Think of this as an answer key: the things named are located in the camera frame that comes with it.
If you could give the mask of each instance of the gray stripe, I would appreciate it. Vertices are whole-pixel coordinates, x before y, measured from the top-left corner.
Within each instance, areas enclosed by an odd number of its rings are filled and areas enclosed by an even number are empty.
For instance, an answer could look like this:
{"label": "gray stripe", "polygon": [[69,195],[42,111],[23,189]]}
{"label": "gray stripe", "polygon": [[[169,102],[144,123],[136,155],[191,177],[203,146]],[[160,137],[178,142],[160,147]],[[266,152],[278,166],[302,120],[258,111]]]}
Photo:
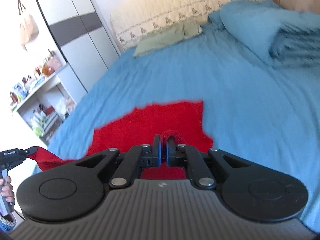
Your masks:
{"label": "gray stripe", "polygon": [[87,33],[79,16],[50,25],[50,30],[59,46]]}
{"label": "gray stripe", "polygon": [[102,27],[102,23],[96,12],[81,15],[80,18],[88,32]]}
{"label": "gray stripe", "polygon": [[50,25],[52,35],[59,46],[102,27],[102,23],[96,12],[72,17],[64,21]]}

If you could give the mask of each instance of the black round disc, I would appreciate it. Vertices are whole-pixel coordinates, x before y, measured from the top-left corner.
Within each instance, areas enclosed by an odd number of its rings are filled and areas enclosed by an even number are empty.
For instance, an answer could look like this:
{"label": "black round disc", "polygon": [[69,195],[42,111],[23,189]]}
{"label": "black round disc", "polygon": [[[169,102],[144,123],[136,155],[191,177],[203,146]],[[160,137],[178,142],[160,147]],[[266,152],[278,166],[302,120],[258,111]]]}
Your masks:
{"label": "black round disc", "polygon": [[299,180],[261,166],[235,169],[221,195],[237,214],[263,222],[298,217],[308,200],[307,189]]}
{"label": "black round disc", "polygon": [[68,221],[91,212],[104,189],[92,169],[76,165],[36,174],[17,190],[17,201],[29,217],[48,222]]}
{"label": "black round disc", "polygon": [[49,199],[63,199],[72,196],[77,184],[70,179],[50,179],[41,184],[39,192]]}

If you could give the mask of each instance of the hand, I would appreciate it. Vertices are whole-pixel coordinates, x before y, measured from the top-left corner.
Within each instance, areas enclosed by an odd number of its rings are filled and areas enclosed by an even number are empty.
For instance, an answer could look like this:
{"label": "hand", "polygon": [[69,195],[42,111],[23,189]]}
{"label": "hand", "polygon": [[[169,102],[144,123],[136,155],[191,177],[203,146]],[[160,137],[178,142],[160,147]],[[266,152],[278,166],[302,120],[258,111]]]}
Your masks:
{"label": "hand", "polygon": [[[15,199],[14,199],[14,193],[13,193],[13,187],[10,184],[11,183],[11,178],[9,176],[6,176],[5,181],[7,182],[7,185],[3,186],[1,189],[1,195],[6,197],[5,200],[9,203],[12,203],[14,205]],[[0,186],[4,184],[4,179],[0,179]]]}

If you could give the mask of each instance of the red towel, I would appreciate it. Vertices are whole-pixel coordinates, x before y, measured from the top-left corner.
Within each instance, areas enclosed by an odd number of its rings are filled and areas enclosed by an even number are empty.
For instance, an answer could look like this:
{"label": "red towel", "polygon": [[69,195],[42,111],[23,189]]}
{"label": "red towel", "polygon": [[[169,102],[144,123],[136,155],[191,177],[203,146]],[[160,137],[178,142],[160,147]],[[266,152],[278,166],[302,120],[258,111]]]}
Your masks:
{"label": "red towel", "polygon": [[[89,156],[108,148],[116,147],[120,152],[128,152],[132,146],[153,144],[154,135],[160,134],[165,143],[174,136],[177,143],[185,142],[195,146],[200,152],[207,152],[213,141],[202,130],[203,102],[180,102],[169,105],[151,105],[143,109],[135,108],[131,113],[102,128],[95,129]],[[29,158],[36,160],[42,171],[69,163],[47,150],[38,147],[36,154]],[[182,168],[167,167],[144,169],[144,179],[183,179]]]}

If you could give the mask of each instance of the beige handbag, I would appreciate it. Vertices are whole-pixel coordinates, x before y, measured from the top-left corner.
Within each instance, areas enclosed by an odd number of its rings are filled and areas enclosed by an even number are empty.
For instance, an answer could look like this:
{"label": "beige handbag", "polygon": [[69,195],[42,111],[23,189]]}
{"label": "beige handbag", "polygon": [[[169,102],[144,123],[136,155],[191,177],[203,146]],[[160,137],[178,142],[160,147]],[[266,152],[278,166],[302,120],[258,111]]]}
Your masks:
{"label": "beige handbag", "polygon": [[38,36],[39,30],[33,17],[26,13],[26,8],[21,4],[20,0],[18,0],[18,9],[20,16],[20,44],[25,49],[25,45]]}

